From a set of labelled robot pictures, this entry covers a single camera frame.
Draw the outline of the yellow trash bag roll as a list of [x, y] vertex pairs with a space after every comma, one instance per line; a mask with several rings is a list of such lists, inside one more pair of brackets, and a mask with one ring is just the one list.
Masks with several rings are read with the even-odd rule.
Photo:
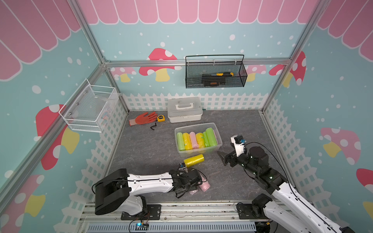
[[202, 154], [187, 158], [184, 160], [184, 164], [187, 168], [192, 167], [194, 165], [200, 164], [205, 161], [205, 158]]
[[190, 139], [190, 135], [188, 133], [183, 133], [183, 142], [184, 142], [185, 150], [193, 149], [191, 139]]
[[199, 148], [205, 148], [205, 142], [204, 142], [204, 136], [203, 133], [197, 133], [196, 134], [197, 142], [199, 145]]

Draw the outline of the pink trash bag roll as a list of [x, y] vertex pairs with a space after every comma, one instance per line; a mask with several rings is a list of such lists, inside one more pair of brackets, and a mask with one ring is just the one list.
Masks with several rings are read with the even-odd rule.
[[189, 191], [189, 194], [190, 195], [193, 195], [193, 194], [195, 194], [195, 193], [197, 193], [198, 192], [198, 189], [195, 189], [195, 190], [191, 190], [191, 191]]
[[202, 183], [198, 186], [203, 192], [206, 192], [208, 189], [210, 189], [211, 185], [209, 184], [209, 182], [206, 180], [206, 181], [202, 181]]
[[190, 132], [189, 133], [189, 137], [190, 137], [192, 149], [193, 150], [199, 149], [199, 145], [198, 145], [198, 142], [197, 142], [196, 134], [194, 132]]

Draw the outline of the light green trash bag roll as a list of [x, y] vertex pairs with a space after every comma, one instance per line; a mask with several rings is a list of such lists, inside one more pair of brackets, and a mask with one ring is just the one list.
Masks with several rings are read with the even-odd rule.
[[218, 145], [214, 130], [212, 128], [206, 129], [206, 135], [207, 135], [208, 143], [211, 147]]

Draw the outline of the bright green trash bag roll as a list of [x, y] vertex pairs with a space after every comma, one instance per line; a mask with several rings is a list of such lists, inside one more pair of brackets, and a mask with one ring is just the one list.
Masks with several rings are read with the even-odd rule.
[[209, 139], [206, 132], [203, 132], [205, 147], [210, 147]]

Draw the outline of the pale green trash bag roll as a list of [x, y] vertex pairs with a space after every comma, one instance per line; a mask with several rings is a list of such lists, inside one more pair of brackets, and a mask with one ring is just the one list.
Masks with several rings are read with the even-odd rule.
[[183, 133], [178, 132], [176, 134], [176, 139], [177, 139], [178, 150], [179, 151], [184, 151], [185, 150], [185, 145], [184, 145]]

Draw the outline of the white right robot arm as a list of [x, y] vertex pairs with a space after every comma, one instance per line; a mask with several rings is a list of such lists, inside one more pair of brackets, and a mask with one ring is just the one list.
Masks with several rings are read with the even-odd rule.
[[223, 164], [241, 166], [268, 195], [261, 194], [252, 201], [253, 214], [265, 216], [291, 233], [351, 233], [350, 227], [341, 227], [332, 221], [289, 183], [288, 179], [269, 165], [269, 156], [262, 147], [247, 149], [235, 145], [231, 153], [219, 151]]

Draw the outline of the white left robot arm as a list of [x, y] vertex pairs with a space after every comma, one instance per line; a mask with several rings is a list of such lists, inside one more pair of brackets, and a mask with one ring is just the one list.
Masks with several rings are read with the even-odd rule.
[[179, 199], [205, 182], [207, 177], [197, 169], [180, 168], [156, 175], [135, 175], [119, 169], [92, 186], [95, 214], [115, 211], [130, 216], [145, 214], [148, 207], [144, 194], [173, 192]]

